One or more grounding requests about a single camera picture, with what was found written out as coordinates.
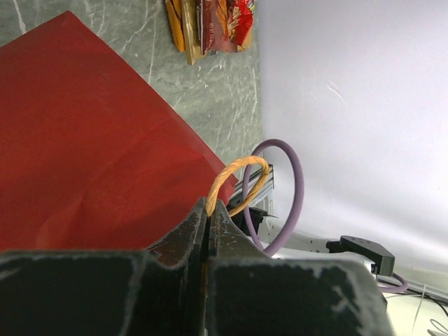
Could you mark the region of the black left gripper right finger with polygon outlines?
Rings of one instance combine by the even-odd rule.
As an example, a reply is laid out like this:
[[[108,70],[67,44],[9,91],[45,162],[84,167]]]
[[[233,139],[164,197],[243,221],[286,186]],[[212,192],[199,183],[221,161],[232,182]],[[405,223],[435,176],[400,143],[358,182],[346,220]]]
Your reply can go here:
[[[211,217],[209,335],[393,335],[384,297],[360,262],[267,257],[218,202]]]

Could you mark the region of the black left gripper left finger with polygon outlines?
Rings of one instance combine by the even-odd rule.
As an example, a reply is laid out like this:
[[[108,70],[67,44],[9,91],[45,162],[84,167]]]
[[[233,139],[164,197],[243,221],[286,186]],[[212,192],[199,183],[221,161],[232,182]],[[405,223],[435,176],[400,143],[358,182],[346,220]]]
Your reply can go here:
[[[1,254],[2,335],[203,335],[207,214],[199,199],[134,251]]]

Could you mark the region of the red paper bag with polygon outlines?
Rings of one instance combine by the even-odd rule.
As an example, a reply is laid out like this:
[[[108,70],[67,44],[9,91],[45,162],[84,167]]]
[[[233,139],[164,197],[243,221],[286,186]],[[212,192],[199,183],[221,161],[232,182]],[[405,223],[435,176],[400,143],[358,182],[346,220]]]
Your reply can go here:
[[[65,12],[1,48],[1,249],[142,249],[224,164]]]

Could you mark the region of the red Doritos bag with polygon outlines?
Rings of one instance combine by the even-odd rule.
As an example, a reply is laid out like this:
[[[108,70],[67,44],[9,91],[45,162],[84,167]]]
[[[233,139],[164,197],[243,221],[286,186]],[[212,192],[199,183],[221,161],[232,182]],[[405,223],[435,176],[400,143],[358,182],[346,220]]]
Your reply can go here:
[[[228,29],[228,1],[198,0],[195,2],[199,46],[202,55],[209,52],[237,52]]]

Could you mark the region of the red rice cracker mix bag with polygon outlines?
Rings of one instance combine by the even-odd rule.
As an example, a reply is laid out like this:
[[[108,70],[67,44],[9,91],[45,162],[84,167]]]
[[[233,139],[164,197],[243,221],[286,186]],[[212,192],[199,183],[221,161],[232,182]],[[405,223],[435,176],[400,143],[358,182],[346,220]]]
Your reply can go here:
[[[252,44],[255,4],[253,0],[227,1],[227,40],[232,52],[245,51]]]

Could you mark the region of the orange honey dijon chips bag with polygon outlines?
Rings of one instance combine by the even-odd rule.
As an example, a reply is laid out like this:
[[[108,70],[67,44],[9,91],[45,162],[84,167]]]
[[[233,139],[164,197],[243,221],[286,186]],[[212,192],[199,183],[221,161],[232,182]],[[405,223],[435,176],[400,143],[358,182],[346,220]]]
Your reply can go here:
[[[166,0],[165,8],[167,10],[167,17],[169,20],[169,26],[171,29],[171,36],[173,38],[174,45],[179,52],[184,52],[185,40],[183,34],[183,14],[181,0]]]

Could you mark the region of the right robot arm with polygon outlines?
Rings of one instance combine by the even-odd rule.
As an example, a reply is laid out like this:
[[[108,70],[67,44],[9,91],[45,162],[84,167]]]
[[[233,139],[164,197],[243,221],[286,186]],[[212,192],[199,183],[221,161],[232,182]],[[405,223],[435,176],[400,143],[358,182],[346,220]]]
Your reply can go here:
[[[306,232],[287,232],[281,221],[262,209],[246,208],[240,213],[235,213],[232,208],[229,210],[234,224],[269,257],[356,261],[379,282],[383,294],[420,295],[434,302],[447,303],[447,291],[400,276],[394,270],[396,257],[381,244],[349,235],[331,239]]]

